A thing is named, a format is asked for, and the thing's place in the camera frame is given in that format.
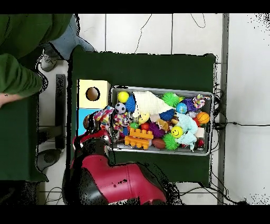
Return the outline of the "person's hand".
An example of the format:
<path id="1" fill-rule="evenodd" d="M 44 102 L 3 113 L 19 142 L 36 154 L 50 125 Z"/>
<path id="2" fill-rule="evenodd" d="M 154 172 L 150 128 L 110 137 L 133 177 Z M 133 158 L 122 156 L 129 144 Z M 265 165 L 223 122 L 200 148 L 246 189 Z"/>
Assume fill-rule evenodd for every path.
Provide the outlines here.
<path id="1" fill-rule="evenodd" d="M 20 95 L 11 95 L 11 94 L 0 94 L 0 107 L 2 107 L 4 104 L 7 104 L 9 102 L 21 100 L 23 97 Z"/>

